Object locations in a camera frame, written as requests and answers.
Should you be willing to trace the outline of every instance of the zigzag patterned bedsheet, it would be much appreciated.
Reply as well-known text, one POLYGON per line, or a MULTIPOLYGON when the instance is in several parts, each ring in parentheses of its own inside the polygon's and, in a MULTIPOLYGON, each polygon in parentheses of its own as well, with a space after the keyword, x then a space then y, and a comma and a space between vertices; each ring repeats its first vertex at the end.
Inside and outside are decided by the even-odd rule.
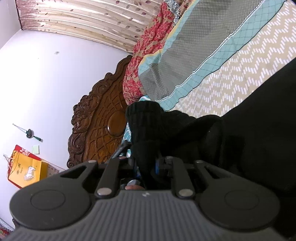
MULTIPOLYGON (((196 118, 222 116, 295 57, 291 0, 194 0, 164 48, 141 61, 149 97, 140 100, 196 118)), ((128 125, 123 139, 131 139, 128 125)))

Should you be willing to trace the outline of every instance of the metal rivet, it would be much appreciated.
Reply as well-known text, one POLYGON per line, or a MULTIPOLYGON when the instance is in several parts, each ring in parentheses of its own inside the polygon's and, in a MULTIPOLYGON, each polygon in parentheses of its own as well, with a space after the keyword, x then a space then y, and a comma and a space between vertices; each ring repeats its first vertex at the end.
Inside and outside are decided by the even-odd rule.
POLYGON ((179 195, 181 197, 190 197, 193 195, 193 191, 191 189, 181 189, 179 195))
POLYGON ((127 186, 131 186, 131 185, 138 185, 138 186, 140 186, 141 185, 141 182, 139 180, 134 179, 134 180, 129 181, 126 185, 127 186))
POLYGON ((110 188, 100 188, 97 190, 97 194, 100 196, 106 196, 112 193, 112 190, 110 188))

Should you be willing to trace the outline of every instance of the white wall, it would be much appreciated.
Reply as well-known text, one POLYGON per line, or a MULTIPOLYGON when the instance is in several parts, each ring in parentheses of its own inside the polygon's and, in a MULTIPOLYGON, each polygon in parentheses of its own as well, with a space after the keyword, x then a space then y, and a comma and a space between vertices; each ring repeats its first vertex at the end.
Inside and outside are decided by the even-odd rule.
POLYGON ((41 158, 67 168, 73 106, 126 56, 99 43, 37 31, 18 31, 0 50, 0 217, 8 224, 17 188, 6 179, 3 153, 11 155, 16 144, 29 151, 39 144, 41 158), (43 143, 27 139, 12 123, 32 129, 43 143))
POLYGON ((15 0, 0 0, 0 49, 19 29, 15 0))

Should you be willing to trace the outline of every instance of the black cloth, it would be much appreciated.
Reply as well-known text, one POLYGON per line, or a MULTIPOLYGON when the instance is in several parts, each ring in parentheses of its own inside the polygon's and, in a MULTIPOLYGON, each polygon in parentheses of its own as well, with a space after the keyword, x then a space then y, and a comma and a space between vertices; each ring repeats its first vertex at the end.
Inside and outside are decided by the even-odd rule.
POLYGON ((224 116, 190 117, 136 102, 126 111, 132 154, 149 175, 160 151, 184 162, 202 159, 268 188, 296 187, 296 59, 224 116))

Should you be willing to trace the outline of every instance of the black circular pad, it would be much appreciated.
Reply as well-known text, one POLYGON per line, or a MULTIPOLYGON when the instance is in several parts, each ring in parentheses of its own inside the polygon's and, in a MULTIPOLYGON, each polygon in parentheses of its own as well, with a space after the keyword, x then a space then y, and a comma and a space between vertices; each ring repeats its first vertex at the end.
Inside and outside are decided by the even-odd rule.
POLYGON ((10 212, 21 226, 53 230, 79 220, 90 206, 89 194, 77 179, 56 175, 19 190, 10 201, 10 212))
POLYGON ((241 178, 213 180, 201 195, 199 205, 212 222, 243 232, 269 226, 280 208, 273 192, 241 178))
POLYGON ((57 209, 62 206, 65 201, 65 195, 56 190, 42 190, 35 193, 31 198, 31 204, 39 210, 57 209))

